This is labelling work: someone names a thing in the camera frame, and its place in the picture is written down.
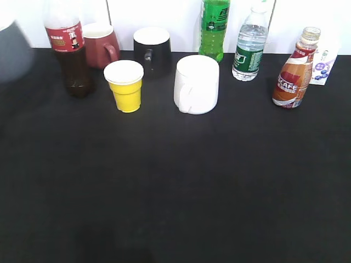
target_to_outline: yellow cup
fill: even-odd
[[[105,67],[104,76],[120,111],[130,113],[140,108],[143,75],[142,65],[131,60],[116,61]]]

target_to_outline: gray object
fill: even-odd
[[[0,83],[22,77],[33,64],[34,50],[13,19],[0,19]]]

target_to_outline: milk carton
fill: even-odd
[[[325,85],[340,49],[339,44],[321,40],[314,54],[310,84]]]

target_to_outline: white mug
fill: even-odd
[[[177,63],[174,103],[181,112],[204,114],[218,99],[219,66],[207,56],[186,56]]]

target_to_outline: bottle label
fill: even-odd
[[[229,3],[214,5],[203,4],[202,30],[210,32],[225,31],[227,29]]]
[[[296,46],[281,70],[273,93],[273,102],[284,108],[299,106],[312,76],[312,62],[315,50]]]
[[[84,46],[82,25],[79,22],[73,27],[52,29],[46,28],[52,48],[58,52],[73,52]]]
[[[241,72],[256,72],[261,63],[263,49],[259,51],[246,51],[236,47],[233,66]]]

